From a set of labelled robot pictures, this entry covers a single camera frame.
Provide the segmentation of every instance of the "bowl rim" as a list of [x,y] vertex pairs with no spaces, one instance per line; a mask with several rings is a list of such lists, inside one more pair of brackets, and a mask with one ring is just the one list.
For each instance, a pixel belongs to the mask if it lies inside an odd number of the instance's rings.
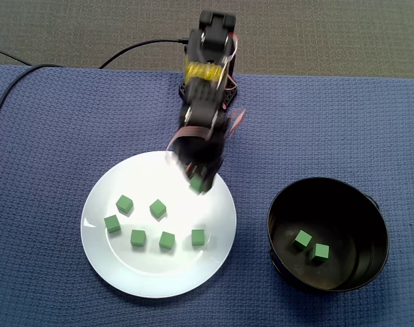
[[[367,282],[365,282],[365,283],[362,283],[362,284],[360,284],[360,285],[358,285],[358,286],[355,286],[355,287],[351,287],[351,288],[349,288],[349,289],[347,289],[347,290],[327,290],[327,289],[324,289],[324,288],[320,288],[320,287],[316,287],[316,286],[313,286],[313,285],[310,285],[310,284],[308,284],[308,283],[306,283],[306,282],[304,282],[303,280],[301,280],[299,277],[297,277],[297,276],[295,276],[295,274],[293,274],[291,271],[290,271],[290,269],[284,264],[284,262],[282,261],[282,259],[281,259],[281,257],[278,255],[278,253],[276,252],[276,249],[274,248],[274,245],[272,244],[272,237],[271,237],[271,235],[270,235],[270,231],[269,231],[269,218],[270,218],[270,212],[271,212],[271,210],[272,210],[272,206],[274,205],[274,203],[275,203],[275,201],[276,201],[276,199],[287,189],[287,188],[289,188],[290,186],[292,186],[292,185],[295,185],[296,183],[300,183],[300,182],[303,182],[303,181],[307,181],[307,180],[314,180],[314,179],[325,179],[325,180],[330,180],[330,181],[334,181],[334,182],[338,182],[338,183],[342,183],[342,184],[344,184],[344,185],[346,185],[346,186],[349,186],[349,187],[352,187],[354,190],[356,190],[357,192],[359,192],[361,195],[363,195],[375,208],[376,208],[376,210],[378,211],[378,213],[379,213],[379,216],[380,216],[380,218],[381,218],[381,220],[383,221],[383,224],[384,224],[384,227],[385,227],[385,237],[386,237],[386,239],[387,239],[387,249],[386,249],[386,251],[385,251],[385,257],[384,257],[384,262],[383,262],[383,264],[381,265],[381,267],[380,267],[380,269],[378,270],[378,272],[377,273],[375,273],[375,275],[371,278],[371,279],[369,279]],[[315,176],[315,177],[306,177],[306,178],[301,178],[301,179],[299,179],[299,180],[297,180],[297,181],[294,181],[294,182],[292,182],[292,183],[290,183],[290,184],[288,184],[288,185],[286,185],[284,188],[282,188],[278,193],[277,193],[277,195],[274,197],[274,199],[273,199],[273,201],[270,203],[270,206],[269,206],[269,211],[268,211],[268,220],[267,220],[267,229],[268,229],[268,238],[269,238],[269,244],[270,244],[270,249],[275,253],[275,256],[276,256],[276,258],[277,258],[277,260],[281,263],[281,265],[282,265],[282,268],[284,268],[284,269],[286,269],[289,273],[290,273],[290,275],[291,276],[293,276],[294,278],[296,278],[300,283],[303,283],[304,285],[306,285],[306,286],[308,286],[310,289],[314,289],[314,290],[317,290],[317,291],[320,291],[320,292],[328,292],[328,293],[341,293],[341,292],[349,292],[349,291],[353,291],[353,290],[356,290],[356,289],[358,289],[358,288],[361,288],[361,287],[363,287],[363,286],[365,286],[365,285],[367,285],[367,284],[369,284],[370,282],[372,282],[374,279],[376,279],[378,276],[379,276],[379,274],[381,274],[381,271],[383,271],[383,269],[384,269],[384,267],[385,267],[385,264],[387,263],[387,259],[388,259],[388,257],[389,257],[389,250],[390,250],[390,238],[389,238],[389,230],[387,229],[387,224],[385,223],[385,220],[384,220],[384,218],[383,218],[383,216],[382,216],[382,214],[381,214],[381,210],[380,210],[380,208],[379,208],[379,205],[373,200],[373,198],[371,198],[370,196],[368,196],[368,195],[366,195],[365,193],[363,193],[363,192],[361,192],[359,189],[357,189],[356,187],[354,187],[354,186],[352,186],[352,185],[350,185],[350,184],[348,184],[348,183],[346,183],[346,182],[343,182],[343,181],[340,181],[340,180],[338,180],[338,179],[335,179],[335,178],[330,178],[330,177],[321,177],[321,176]],[[288,279],[286,279],[286,278],[284,278],[289,284],[291,284],[292,286],[294,286],[294,287],[296,287],[291,281],[289,281]]]

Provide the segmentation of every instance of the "black cable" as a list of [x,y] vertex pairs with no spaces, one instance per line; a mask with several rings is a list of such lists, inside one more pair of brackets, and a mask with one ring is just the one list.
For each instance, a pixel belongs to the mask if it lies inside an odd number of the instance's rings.
[[31,68],[29,68],[28,70],[26,70],[25,72],[23,72],[21,75],[19,75],[17,78],[15,78],[15,80],[10,83],[9,87],[4,91],[3,95],[1,96],[0,99],[0,109],[4,103],[4,100],[6,99],[7,95],[9,94],[9,92],[13,89],[13,87],[16,85],[16,83],[18,83],[22,78],[24,78],[25,76],[27,76],[28,74],[30,74],[31,72],[34,72],[35,70],[39,69],[39,68],[43,68],[43,67],[62,67],[59,65],[53,65],[50,63],[45,63],[42,65],[36,65],[33,66]]
[[14,60],[16,60],[16,61],[19,61],[20,63],[23,63],[24,65],[27,65],[27,66],[32,66],[32,64],[27,63],[25,60],[19,59],[18,57],[15,57],[14,55],[12,55],[12,54],[10,54],[10,53],[7,53],[6,51],[2,51],[2,50],[0,50],[0,53],[1,53],[2,55],[8,56],[9,58],[12,58],[12,59],[14,59]]
[[168,39],[157,39],[157,40],[149,40],[149,41],[143,41],[137,44],[134,44],[132,46],[129,46],[128,48],[125,48],[124,50],[119,51],[118,53],[116,53],[112,58],[110,58],[109,60],[107,60],[103,65],[101,65],[100,69],[103,69],[105,66],[107,66],[109,63],[111,63],[113,60],[115,60],[116,58],[118,58],[119,56],[123,55],[124,53],[126,53],[127,51],[130,51],[131,49],[137,48],[139,46],[145,46],[147,44],[152,44],[152,43],[159,43],[159,42],[174,42],[174,43],[182,43],[182,44],[187,44],[188,39],[175,39],[175,40],[168,40]]

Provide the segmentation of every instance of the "blue cloth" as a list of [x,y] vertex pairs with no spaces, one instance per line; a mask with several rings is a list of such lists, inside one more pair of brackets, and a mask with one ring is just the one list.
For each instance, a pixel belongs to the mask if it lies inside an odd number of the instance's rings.
[[[0,66],[0,97],[25,67]],[[236,203],[218,273],[175,298],[126,295],[80,240],[89,191],[118,162],[163,150],[179,73],[44,68],[0,113],[0,326],[414,326],[414,80],[239,75],[248,113],[220,174]],[[327,176],[371,195],[391,238],[384,271],[354,292],[293,289],[268,254],[274,196]]]

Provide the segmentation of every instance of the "green block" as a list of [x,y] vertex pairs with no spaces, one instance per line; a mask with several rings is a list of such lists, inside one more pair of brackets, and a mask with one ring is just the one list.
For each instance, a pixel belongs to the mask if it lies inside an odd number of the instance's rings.
[[120,211],[127,214],[130,212],[131,208],[133,208],[133,201],[126,196],[121,196],[116,203],[116,206]]
[[131,245],[143,247],[145,245],[146,234],[144,230],[132,230],[130,242]]
[[198,194],[202,191],[202,178],[200,175],[195,175],[191,178],[191,188]]
[[109,231],[109,233],[113,233],[121,229],[121,226],[119,225],[118,217],[116,215],[104,218],[104,223],[106,224],[106,228]]
[[316,243],[311,254],[312,260],[326,261],[330,254],[330,247],[324,244]]
[[166,249],[172,249],[172,245],[174,245],[175,235],[167,232],[161,233],[161,238],[159,241],[159,245]]
[[156,217],[156,219],[158,219],[166,213],[166,205],[157,199],[153,204],[150,205],[150,212],[154,217]]
[[300,230],[295,240],[293,241],[294,245],[299,249],[303,250],[307,247],[311,240],[311,235],[307,234],[303,230]]
[[204,245],[204,230],[192,230],[192,245]]

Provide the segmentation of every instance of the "white plate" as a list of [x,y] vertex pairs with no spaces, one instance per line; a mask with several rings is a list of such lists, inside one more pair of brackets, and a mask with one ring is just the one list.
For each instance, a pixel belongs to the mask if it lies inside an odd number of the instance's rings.
[[[133,200],[127,217],[119,213],[121,195]],[[157,221],[149,206],[167,208]],[[121,230],[108,233],[104,218],[117,215]],[[132,229],[145,230],[144,247],[131,246]],[[193,246],[192,229],[204,229],[206,243]],[[172,250],[159,246],[161,233],[175,234]],[[118,163],[92,189],[83,208],[81,236],[92,267],[115,288],[145,298],[188,292],[207,281],[224,263],[236,234],[236,209],[223,179],[197,196],[176,159],[165,151],[142,153]]]

